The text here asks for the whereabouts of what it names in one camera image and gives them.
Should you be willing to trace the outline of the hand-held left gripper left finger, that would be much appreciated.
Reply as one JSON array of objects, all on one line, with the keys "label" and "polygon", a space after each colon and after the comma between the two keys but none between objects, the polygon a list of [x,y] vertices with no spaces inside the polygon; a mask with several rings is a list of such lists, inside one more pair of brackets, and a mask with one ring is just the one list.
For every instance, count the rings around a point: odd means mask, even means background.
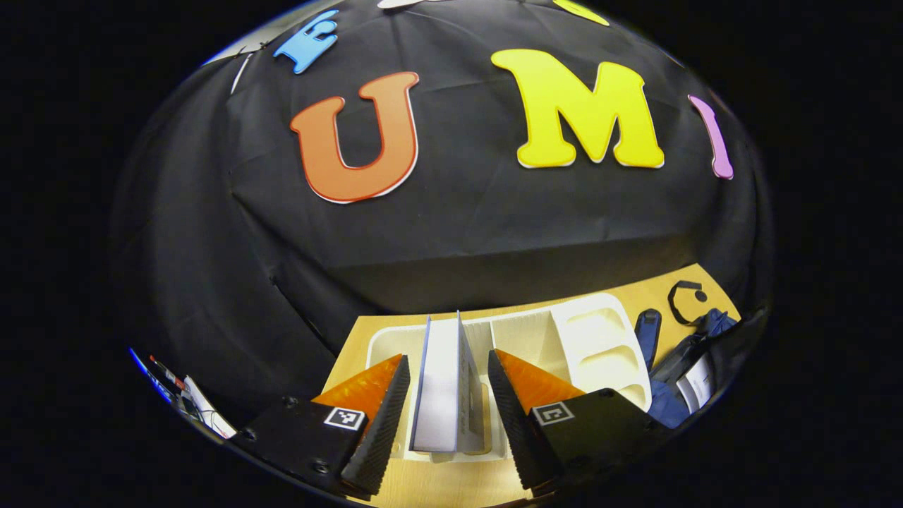
[{"label": "hand-held left gripper left finger", "polygon": [[316,396],[285,396],[233,437],[266,467],[333,495],[371,498],[380,486],[410,384],[397,354]]}]

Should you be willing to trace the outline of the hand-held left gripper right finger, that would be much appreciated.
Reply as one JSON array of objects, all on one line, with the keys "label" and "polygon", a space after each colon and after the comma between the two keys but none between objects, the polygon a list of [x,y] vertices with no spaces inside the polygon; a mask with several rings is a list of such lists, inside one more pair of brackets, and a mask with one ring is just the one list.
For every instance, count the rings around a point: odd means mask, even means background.
[{"label": "hand-held left gripper right finger", "polygon": [[487,372],[520,481],[535,495],[606,478],[671,437],[615,389],[537,397],[552,375],[500,349],[488,353]]}]

